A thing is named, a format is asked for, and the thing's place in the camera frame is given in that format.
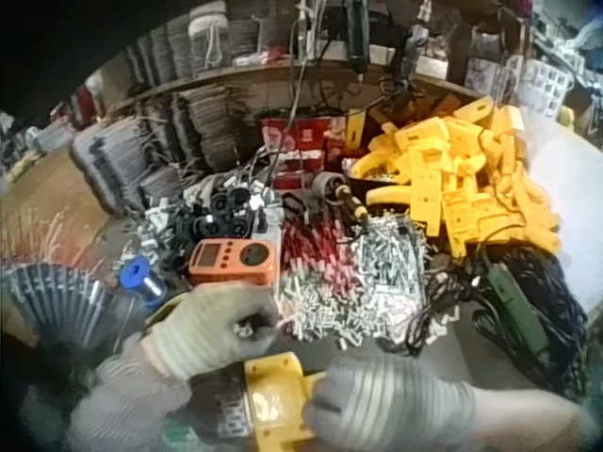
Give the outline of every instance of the pile of screws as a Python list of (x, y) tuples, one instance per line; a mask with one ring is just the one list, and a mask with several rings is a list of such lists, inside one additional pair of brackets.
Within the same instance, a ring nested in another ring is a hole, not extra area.
[(305, 235), (302, 257), (284, 240), (279, 303), (288, 331), (300, 341), (334, 335), (355, 347), (365, 337), (401, 342), (424, 300), (422, 235), (408, 217), (388, 214), (371, 218), (353, 243), (335, 226), (341, 237), (326, 242), (336, 252), (321, 254), (323, 226)]

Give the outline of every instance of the shelf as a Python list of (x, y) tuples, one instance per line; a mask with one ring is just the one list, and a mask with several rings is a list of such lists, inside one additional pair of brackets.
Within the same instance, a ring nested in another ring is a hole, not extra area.
[[(293, 68), (299, 68), (301, 63), (298, 61), (293, 63)], [(358, 77), (349, 69), (347, 61), (322, 61), (320, 68), (317, 68), (316, 63), (308, 63), (307, 79), (318, 80), (333, 80), (337, 83), (358, 83)], [(186, 91), (195, 89), (203, 85), (212, 83), (224, 83), (227, 81), (244, 80), (248, 83), (259, 82), (274, 82), (289, 80), (291, 70), (290, 60), (279, 60), (262, 66), (244, 66), (244, 67), (228, 67), (209, 70), (203, 72), (200, 76), (194, 79), (176, 80), (161, 85), (153, 89), (149, 89), (136, 97), (126, 99), (124, 101), (113, 104), (109, 108), (110, 115), (121, 115), (124, 111), (133, 106), (135, 103), (147, 101), (163, 94), (170, 94), (177, 91)], [(370, 65), (368, 72), (364, 76), (363, 83), (367, 85), (377, 85), (382, 78), (388, 74), (388, 68), (379, 65)], [(429, 88), (434, 95), (446, 95), (449, 92), (468, 99), (476, 99), (481, 97), (477, 92), (447, 82), (428, 75), (417, 74), (415, 82), (422, 88)]]

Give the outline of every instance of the green tool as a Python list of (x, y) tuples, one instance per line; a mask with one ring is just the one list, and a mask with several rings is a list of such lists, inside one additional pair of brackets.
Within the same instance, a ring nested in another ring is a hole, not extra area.
[(494, 264), (489, 267), (487, 278), (502, 302), (503, 318), (511, 324), (530, 351), (535, 356), (540, 355), (548, 346), (545, 329), (511, 271), (504, 264)]

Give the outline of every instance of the gloved hand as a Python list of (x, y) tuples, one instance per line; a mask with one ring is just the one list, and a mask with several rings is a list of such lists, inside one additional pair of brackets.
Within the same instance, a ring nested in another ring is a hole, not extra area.
[(474, 412), (469, 385), (442, 381), (418, 361), (380, 354), (331, 364), (303, 419), (321, 440), (345, 450), (399, 452), (460, 444)]
[[(256, 316), (252, 337), (235, 324)], [(243, 282), (197, 286), (141, 341), (146, 355), (168, 377), (189, 379), (266, 352), (275, 337), (278, 312), (270, 291)]]

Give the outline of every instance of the white plastic crate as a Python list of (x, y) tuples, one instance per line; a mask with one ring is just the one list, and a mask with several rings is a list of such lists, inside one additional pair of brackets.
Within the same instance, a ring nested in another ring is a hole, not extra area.
[(574, 76), (542, 61), (526, 62), (516, 92), (516, 101), (548, 118), (556, 119), (565, 94), (574, 87)]

